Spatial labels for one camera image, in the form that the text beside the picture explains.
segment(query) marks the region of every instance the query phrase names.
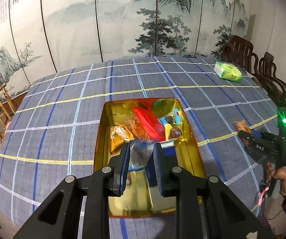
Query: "orange snack package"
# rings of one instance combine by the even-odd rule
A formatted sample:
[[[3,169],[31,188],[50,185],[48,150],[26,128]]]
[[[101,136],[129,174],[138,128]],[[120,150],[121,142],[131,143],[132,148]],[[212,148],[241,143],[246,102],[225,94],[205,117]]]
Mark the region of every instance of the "orange snack package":
[[[244,130],[248,133],[251,133],[251,130],[249,129],[249,127],[246,125],[245,120],[239,120],[239,121],[235,121],[235,129],[237,132]],[[243,143],[245,146],[249,146],[249,142],[246,139],[242,139]]]
[[[136,138],[142,141],[150,140],[149,135],[145,132],[145,129],[143,128],[142,124],[139,122],[136,115],[132,115],[131,117],[128,118],[127,126]]]
[[[110,153],[123,144],[124,141],[134,139],[133,134],[124,125],[110,127]]]
[[[134,106],[133,111],[145,132],[153,141],[160,142],[165,140],[165,130],[163,125],[150,110]]]

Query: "person's hand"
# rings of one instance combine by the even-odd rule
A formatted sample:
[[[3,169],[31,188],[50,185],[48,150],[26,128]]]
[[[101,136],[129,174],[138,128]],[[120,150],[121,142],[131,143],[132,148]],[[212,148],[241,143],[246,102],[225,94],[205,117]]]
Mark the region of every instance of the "person's hand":
[[[286,196],[286,168],[280,168],[277,171],[272,170],[271,163],[267,163],[267,172],[266,172],[267,182],[272,178],[281,180],[281,190],[280,194]]]

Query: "landscape painting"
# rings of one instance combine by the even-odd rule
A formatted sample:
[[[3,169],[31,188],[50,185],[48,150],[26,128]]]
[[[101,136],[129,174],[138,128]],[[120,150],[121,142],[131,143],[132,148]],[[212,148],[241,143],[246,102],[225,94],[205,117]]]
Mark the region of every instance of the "landscape painting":
[[[30,84],[55,73],[46,42],[40,0],[10,0],[13,39]]]
[[[230,36],[235,0],[203,0],[202,19],[195,56],[221,59]]]
[[[96,0],[103,60],[153,56],[156,0]],[[147,35],[136,49],[140,35]]]
[[[246,38],[250,16],[250,3],[250,0],[235,0],[231,35]]]
[[[42,0],[42,10],[58,72],[101,62],[94,0]]]
[[[6,83],[11,98],[30,87],[13,43],[9,20],[9,0],[0,0],[0,86]]]

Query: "metal screw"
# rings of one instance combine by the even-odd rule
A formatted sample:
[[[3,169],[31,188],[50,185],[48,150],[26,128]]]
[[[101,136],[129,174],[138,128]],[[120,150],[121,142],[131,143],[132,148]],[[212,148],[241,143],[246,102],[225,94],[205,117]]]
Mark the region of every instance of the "metal screw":
[[[211,176],[211,177],[209,177],[209,181],[211,183],[217,183],[218,182],[218,178],[216,176]]]
[[[102,172],[104,172],[104,173],[108,173],[110,171],[112,171],[112,169],[109,166],[105,166],[105,167],[102,168]]]
[[[172,171],[175,172],[175,173],[180,173],[180,172],[182,171],[182,168],[179,167],[179,166],[174,166],[174,167],[172,168]]]
[[[67,183],[73,182],[74,181],[74,176],[72,176],[72,175],[66,176],[65,177],[65,181]]]

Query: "table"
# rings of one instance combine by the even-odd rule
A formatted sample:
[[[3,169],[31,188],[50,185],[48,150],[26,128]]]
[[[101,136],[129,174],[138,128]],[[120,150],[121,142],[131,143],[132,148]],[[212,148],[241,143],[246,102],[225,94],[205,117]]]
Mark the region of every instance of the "table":
[[[264,158],[244,151],[234,122],[278,134],[276,106],[246,73],[241,83],[229,82],[215,74],[214,64],[207,58],[120,59],[38,80],[0,147],[0,212],[21,226],[64,177],[90,175],[104,103],[145,97],[180,100],[206,175],[220,177],[252,208]],[[109,222],[111,238],[174,238],[173,214]]]

